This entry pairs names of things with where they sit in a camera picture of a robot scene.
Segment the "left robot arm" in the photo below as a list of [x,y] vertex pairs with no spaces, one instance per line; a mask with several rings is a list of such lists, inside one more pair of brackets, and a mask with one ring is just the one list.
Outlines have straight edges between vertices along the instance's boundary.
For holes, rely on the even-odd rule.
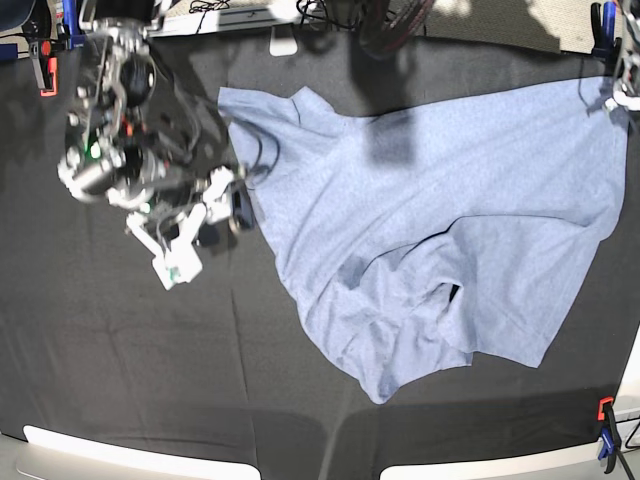
[[639,132],[639,2],[619,1],[624,30],[604,109],[621,110]]

